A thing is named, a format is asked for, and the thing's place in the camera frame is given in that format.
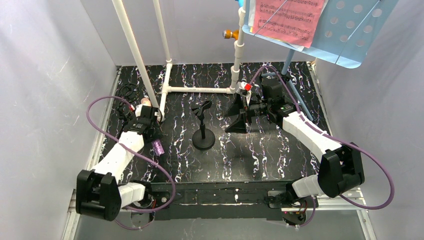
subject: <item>marble surface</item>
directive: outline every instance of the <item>marble surface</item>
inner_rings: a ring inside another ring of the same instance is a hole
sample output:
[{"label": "marble surface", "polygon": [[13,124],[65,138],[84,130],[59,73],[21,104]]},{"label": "marble surface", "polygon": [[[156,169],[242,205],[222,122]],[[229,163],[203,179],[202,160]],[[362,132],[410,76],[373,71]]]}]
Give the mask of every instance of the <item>marble surface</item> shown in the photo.
[{"label": "marble surface", "polygon": [[[263,64],[282,69],[283,62],[243,63],[240,79],[250,80]],[[182,64],[174,65],[169,84],[173,87],[220,87],[226,88],[231,82],[232,64]],[[140,99],[147,96],[136,67],[123,67],[120,71],[118,90],[133,83],[142,87]],[[165,77],[165,66],[147,67],[150,81],[157,96],[160,96]],[[314,122],[321,129],[328,130],[320,102],[317,97],[306,62],[292,62],[289,72],[293,83],[313,115]],[[254,92],[260,90],[256,84]],[[141,154],[159,162],[176,182],[225,182],[225,181],[273,181],[293,180],[318,172],[319,163],[311,152],[289,133],[270,124],[266,116],[253,118],[248,134],[225,133],[225,128],[236,117],[223,117],[234,97],[227,94],[179,93],[167,96],[165,121],[161,130],[166,134],[161,139],[165,154],[155,156],[152,145],[146,144]],[[199,121],[191,108],[206,100],[212,100],[212,107],[205,112],[205,124],[216,137],[215,145],[207,151],[192,146],[193,133],[199,129]],[[114,102],[108,124],[108,132],[117,136],[122,127]],[[105,139],[103,158],[115,143]],[[144,180],[164,182],[166,177],[156,168],[141,159],[134,158],[121,176],[121,182]]]}]

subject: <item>sheet music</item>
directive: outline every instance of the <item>sheet music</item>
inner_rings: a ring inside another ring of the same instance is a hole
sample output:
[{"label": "sheet music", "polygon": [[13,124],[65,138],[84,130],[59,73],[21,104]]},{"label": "sheet music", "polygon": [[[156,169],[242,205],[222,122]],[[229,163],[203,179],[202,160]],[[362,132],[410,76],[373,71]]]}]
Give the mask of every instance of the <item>sheet music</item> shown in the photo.
[{"label": "sheet music", "polygon": [[[254,13],[250,15],[249,12],[249,21],[254,18],[252,32],[256,33],[284,1],[256,0]],[[293,44],[299,51],[303,50],[299,46],[309,48],[327,2],[328,0],[287,0],[258,34]]]}]

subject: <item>purple object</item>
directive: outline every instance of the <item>purple object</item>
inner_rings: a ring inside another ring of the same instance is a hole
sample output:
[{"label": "purple object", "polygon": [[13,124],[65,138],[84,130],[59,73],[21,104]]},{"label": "purple object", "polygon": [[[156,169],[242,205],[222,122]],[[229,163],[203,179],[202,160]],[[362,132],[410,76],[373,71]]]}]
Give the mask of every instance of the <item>purple object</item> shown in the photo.
[{"label": "purple object", "polygon": [[159,139],[156,139],[151,142],[153,145],[154,154],[157,156],[160,156],[165,153],[164,148],[162,147],[161,141]]}]

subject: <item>orange object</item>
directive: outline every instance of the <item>orange object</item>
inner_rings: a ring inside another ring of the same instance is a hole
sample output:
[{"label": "orange object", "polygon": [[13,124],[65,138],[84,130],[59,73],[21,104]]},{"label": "orange object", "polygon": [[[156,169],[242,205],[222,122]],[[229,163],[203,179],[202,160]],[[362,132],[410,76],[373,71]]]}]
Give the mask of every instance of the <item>orange object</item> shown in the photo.
[{"label": "orange object", "polygon": [[235,40],[239,39],[239,30],[235,30],[235,31],[230,31],[229,29],[225,30],[224,33],[222,34],[222,36],[225,39],[230,39],[233,38]]}]

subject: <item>gray floor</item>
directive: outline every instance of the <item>gray floor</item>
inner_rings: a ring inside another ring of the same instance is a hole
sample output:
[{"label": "gray floor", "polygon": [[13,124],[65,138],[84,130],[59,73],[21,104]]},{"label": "gray floor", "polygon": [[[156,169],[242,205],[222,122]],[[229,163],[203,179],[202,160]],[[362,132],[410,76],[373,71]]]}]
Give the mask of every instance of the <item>gray floor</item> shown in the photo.
[{"label": "gray floor", "polygon": [[[118,219],[131,226],[128,212]],[[356,211],[317,211],[296,230],[264,219],[179,219],[154,221],[144,230],[125,230],[114,222],[81,216],[76,240],[364,240]]]}]

